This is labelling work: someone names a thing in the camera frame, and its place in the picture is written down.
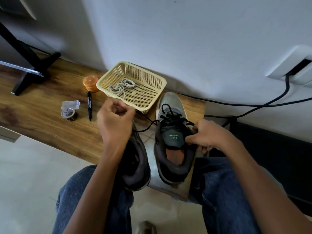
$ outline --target wooden table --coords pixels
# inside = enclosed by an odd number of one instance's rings
[[[20,96],[11,94],[22,72],[0,65],[0,126],[80,157],[98,163],[102,153],[102,138],[96,113],[107,99],[99,91],[92,94],[93,120],[89,122],[87,91],[82,79],[88,74],[101,77],[104,72],[57,60],[50,68],[51,78],[42,84],[33,84]],[[205,102],[179,95],[188,119],[197,122],[203,118]],[[79,100],[76,121],[64,120],[61,113],[63,101]],[[156,103],[147,116],[155,119]]]

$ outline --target coiled white cord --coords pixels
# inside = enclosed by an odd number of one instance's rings
[[[124,92],[124,88],[133,88],[134,86],[135,86],[134,81],[128,78],[123,78],[120,83],[108,86],[108,91],[110,91],[113,94],[116,94],[117,96],[123,94],[124,95],[123,99],[125,99],[126,93]]]

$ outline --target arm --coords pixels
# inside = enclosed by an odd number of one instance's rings
[[[185,141],[203,152],[216,147],[228,157],[263,233],[312,233],[312,224],[231,132],[206,120],[194,127],[198,133]]]
[[[111,98],[106,100],[98,112],[104,151],[64,234],[104,232],[115,175],[131,135],[134,114],[132,107]]]

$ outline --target pen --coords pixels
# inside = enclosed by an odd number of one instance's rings
[[[91,92],[88,91],[88,114],[89,114],[89,120],[91,122],[92,120],[92,105],[91,105]]]

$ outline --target yellow plastic basket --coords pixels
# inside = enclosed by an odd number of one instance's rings
[[[125,99],[108,91],[110,85],[120,82],[123,78],[131,79],[136,84],[134,88],[124,89],[126,94]],[[127,105],[146,114],[159,97],[166,84],[167,81],[159,75],[129,62],[121,61],[103,75],[96,83],[96,86],[107,96],[119,98]]]

